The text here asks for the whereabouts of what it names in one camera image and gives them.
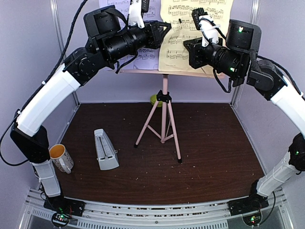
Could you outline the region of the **yellowed sheet music paper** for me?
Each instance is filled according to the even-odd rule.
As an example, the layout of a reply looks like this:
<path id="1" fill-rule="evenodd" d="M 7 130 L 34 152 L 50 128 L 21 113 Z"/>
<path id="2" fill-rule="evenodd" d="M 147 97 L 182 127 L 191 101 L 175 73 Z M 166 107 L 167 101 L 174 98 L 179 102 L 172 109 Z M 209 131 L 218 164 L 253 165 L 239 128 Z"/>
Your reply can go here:
<path id="1" fill-rule="evenodd" d="M 203 37 L 192 18 L 192 11 L 197 8 L 203 8 L 226 34 L 232 5 L 232 0 L 162 0 L 160 15 L 164 22 L 171 24 L 171 29 L 160 48 L 159 71 L 212 74 L 210 66 L 194 69 L 189 65 L 189 53 L 183 41 Z"/>

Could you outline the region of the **lavender sheet music paper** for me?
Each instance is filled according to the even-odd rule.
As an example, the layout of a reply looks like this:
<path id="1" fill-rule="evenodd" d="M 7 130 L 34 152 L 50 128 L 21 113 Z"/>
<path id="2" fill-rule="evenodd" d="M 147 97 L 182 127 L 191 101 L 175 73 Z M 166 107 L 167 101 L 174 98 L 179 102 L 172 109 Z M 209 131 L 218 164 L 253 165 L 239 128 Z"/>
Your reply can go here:
<path id="1" fill-rule="evenodd" d="M 103 57 L 102 66 L 114 69 L 117 64 L 116 71 L 119 72 L 136 59 L 139 49 L 145 48 L 145 27 L 140 29 L 138 26 L 129 26 L 128 16 L 125 17 L 114 5 L 101 8 L 96 19 L 100 33 L 97 42 Z"/>

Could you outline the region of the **pink music stand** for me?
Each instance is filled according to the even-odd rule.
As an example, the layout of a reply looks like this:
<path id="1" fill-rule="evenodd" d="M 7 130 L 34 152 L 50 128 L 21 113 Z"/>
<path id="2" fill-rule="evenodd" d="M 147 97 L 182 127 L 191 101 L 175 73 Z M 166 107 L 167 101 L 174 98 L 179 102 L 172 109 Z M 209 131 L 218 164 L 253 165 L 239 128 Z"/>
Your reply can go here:
<path id="1" fill-rule="evenodd" d="M 176 153 L 177 153 L 177 160 L 179 163 L 182 162 L 182 156 L 180 152 L 179 142 L 178 142 L 178 136 L 177 136 L 177 130 L 175 126 L 175 120 L 173 115 L 173 108 L 172 108 L 172 98 L 170 96 L 170 93 L 168 91 L 168 80 L 169 75 L 182 75 L 182 76 L 193 76 L 193 77 L 208 77 L 207 74 L 204 74 L 203 72 L 195 73 L 195 72 L 161 72 L 163 75 L 163 88 L 156 94 L 157 95 L 157 101 L 162 101 L 162 118 L 161 118 L 161 132 L 158 133 L 154 128 L 150 126 L 150 120 L 153 117 L 153 114 L 155 113 L 155 110 L 157 108 L 158 102 L 152 106 L 152 109 L 142 127 L 142 130 L 135 141 L 134 148 L 137 148 L 139 146 L 139 143 L 144 135 L 144 132 L 146 129 L 149 129 L 153 134 L 155 134 L 162 144 L 164 144 L 169 139 L 173 138 L 175 147 L 176 147 Z"/>

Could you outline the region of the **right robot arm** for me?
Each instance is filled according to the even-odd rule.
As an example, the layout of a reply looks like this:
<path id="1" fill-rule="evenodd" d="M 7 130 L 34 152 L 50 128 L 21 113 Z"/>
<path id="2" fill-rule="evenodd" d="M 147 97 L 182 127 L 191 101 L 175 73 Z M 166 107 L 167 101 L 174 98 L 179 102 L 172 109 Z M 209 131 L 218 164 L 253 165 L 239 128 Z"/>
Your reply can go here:
<path id="1" fill-rule="evenodd" d="M 195 16 L 193 21 L 203 37 L 184 41 L 189 65 L 194 69 L 209 65 L 213 74 L 226 74 L 229 87 L 243 82 L 253 86 L 266 100 L 279 107 L 300 131 L 278 165 L 252 184 L 244 206 L 253 211 L 294 173 L 305 169 L 305 100 L 283 67 L 258 55 L 260 27 L 230 20 L 228 33 L 223 35 L 219 26 L 207 16 Z"/>

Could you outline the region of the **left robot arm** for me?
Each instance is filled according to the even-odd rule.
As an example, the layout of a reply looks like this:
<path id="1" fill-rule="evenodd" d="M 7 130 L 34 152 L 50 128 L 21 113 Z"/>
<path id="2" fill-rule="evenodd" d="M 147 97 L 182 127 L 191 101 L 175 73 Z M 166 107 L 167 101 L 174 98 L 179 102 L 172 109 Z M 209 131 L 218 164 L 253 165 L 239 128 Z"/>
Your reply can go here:
<path id="1" fill-rule="evenodd" d="M 125 17 L 114 5 L 84 15 L 87 43 L 69 56 L 62 54 L 47 79 L 27 100 L 6 132 L 30 162 L 44 188 L 49 204 L 64 212 L 68 200 L 63 196 L 49 154 L 47 130 L 42 125 L 53 110 L 71 93 L 84 86 L 105 67 L 119 72 L 119 60 L 136 58 L 141 48 L 159 49 L 171 25 L 162 21 L 144 21 L 149 3 L 133 0 Z"/>

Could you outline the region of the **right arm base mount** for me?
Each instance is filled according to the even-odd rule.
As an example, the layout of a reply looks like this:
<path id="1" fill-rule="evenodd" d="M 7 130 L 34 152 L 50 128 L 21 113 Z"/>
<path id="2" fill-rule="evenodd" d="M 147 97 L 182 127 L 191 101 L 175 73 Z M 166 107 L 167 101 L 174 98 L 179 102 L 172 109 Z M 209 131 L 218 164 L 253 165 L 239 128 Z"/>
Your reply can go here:
<path id="1" fill-rule="evenodd" d="M 267 197 L 245 197 L 231 200 L 228 202 L 228 208 L 231 216 L 257 211 L 269 206 Z"/>

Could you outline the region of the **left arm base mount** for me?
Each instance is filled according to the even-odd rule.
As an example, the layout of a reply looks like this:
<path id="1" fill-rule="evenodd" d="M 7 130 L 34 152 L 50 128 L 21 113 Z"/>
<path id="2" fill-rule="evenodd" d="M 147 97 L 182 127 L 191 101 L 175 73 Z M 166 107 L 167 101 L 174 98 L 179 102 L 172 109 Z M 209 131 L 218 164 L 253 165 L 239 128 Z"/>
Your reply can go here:
<path id="1" fill-rule="evenodd" d="M 58 213 L 81 217 L 84 211 L 85 202 L 73 199 L 64 199 L 63 203 L 50 204 L 49 201 L 46 200 L 43 207 Z"/>

